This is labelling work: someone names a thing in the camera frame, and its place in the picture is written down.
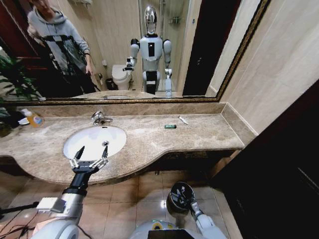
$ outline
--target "black cable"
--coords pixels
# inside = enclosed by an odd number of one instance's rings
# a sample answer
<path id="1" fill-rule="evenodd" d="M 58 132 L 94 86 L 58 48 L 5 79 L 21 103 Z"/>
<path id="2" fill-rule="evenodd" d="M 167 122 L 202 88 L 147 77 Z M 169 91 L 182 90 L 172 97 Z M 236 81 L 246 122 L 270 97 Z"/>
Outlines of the black cable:
<path id="1" fill-rule="evenodd" d="M 10 222 L 12 222 L 20 213 L 22 212 L 22 210 L 20 212 L 18 212 L 1 230 L 0 233 L 2 233 L 2 231 L 6 228 L 6 226 L 9 225 Z"/>
<path id="2" fill-rule="evenodd" d="M 28 225 L 29 225 L 30 222 L 32 222 L 32 220 L 36 217 L 36 215 L 38 215 L 38 212 L 39 212 L 39 211 L 36 212 L 36 214 L 31 218 L 31 220 L 30 220 L 27 224 L 25 224 L 25 225 L 14 225 L 14 226 L 12 226 L 12 227 L 10 228 L 10 230 L 9 230 L 6 234 L 0 235 L 0 239 L 4 239 L 6 236 L 8 236 L 8 235 L 10 235 L 10 234 L 12 234 L 12 233 L 15 233 L 15 232 L 17 232 L 17 231 L 20 231 L 20 230 L 22 230 L 22 232 L 21 232 L 19 238 L 20 238 L 21 236 L 23 236 L 25 233 L 27 233 L 27 238 L 28 238 L 28 231 L 29 231 L 29 230 L 33 230 L 33 229 L 35 228 L 35 227 L 29 228 Z"/>
<path id="3" fill-rule="evenodd" d="M 86 235 L 89 239 L 93 239 L 89 234 L 87 234 L 79 225 L 77 227 L 83 232 L 84 235 Z"/>
<path id="4" fill-rule="evenodd" d="M 21 232 L 19 238 L 21 238 L 21 236 L 23 236 L 25 233 L 27 233 L 26 238 L 28 238 L 28 236 L 29 236 L 29 228 L 28 228 L 28 225 L 29 225 L 30 222 L 32 222 L 32 220 L 36 217 L 36 215 L 38 215 L 38 213 L 39 213 L 39 211 L 36 211 L 36 214 L 33 216 L 33 218 L 31 218 L 31 220 L 23 227 L 22 232 Z"/>

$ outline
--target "faucet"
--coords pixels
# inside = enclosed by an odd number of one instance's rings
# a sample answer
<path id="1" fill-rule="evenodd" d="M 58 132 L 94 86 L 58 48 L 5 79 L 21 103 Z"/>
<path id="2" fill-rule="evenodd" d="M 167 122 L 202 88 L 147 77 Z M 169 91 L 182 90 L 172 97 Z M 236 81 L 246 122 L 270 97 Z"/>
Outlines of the faucet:
<path id="1" fill-rule="evenodd" d="M 91 119 L 94 120 L 93 125 L 98 126 L 98 125 L 103 125 L 105 122 L 112 122 L 113 119 L 111 118 L 106 118 L 104 114 L 100 111 L 96 111 L 92 116 Z"/>

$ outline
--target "orange bottle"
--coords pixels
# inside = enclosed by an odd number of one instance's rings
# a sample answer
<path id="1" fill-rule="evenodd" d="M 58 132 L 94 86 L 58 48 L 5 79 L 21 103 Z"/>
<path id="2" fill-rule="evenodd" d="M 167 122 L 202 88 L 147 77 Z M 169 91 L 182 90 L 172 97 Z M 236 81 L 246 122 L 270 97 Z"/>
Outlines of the orange bottle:
<path id="1" fill-rule="evenodd" d="M 28 109 L 23 109 L 21 111 L 26 116 L 28 121 L 30 122 L 30 125 L 32 125 L 33 127 L 39 127 L 44 123 L 43 118 L 41 118 L 37 114 L 29 111 Z"/>

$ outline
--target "gray hoodie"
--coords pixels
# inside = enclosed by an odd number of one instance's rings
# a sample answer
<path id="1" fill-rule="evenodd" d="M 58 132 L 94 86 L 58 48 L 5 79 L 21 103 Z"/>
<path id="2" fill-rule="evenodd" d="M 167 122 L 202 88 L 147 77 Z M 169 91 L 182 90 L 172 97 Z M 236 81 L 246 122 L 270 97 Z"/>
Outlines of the gray hoodie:
<path id="1" fill-rule="evenodd" d="M 60 35 L 73 36 L 75 43 L 78 45 L 83 54 L 90 54 L 88 44 L 79 35 L 74 25 L 67 19 L 67 17 L 59 10 L 53 8 L 55 17 L 51 21 L 46 21 L 39 14 L 36 8 L 33 8 L 28 14 L 29 28 L 28 33 L 38 43 L 41 44 L 41 37 L 56 36 L 54 39 L 59 39 Z M 57 63 L 59 64 L 63 74 L 68 75 L 68 67 L 65 55 L 61 52 L 60 48 L 55 42 L 47 41 Z M 70 60 L 83 72 L 85 72 L 86 62 L 79 54 L 71 40 L 64 42 Z"/>

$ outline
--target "toothbrush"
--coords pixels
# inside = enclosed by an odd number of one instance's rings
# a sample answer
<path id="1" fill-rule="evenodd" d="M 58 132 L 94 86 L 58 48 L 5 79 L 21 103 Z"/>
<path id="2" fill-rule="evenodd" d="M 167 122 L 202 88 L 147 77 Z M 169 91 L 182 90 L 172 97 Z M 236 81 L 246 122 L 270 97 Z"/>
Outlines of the toothbrush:
<path id="1" fill-rule="evenodd" d="M 178 118 L 179 118 L 183 123 L 188 124 L 187 121 L 182 118 L 182 116 L 179 116 Z"/>

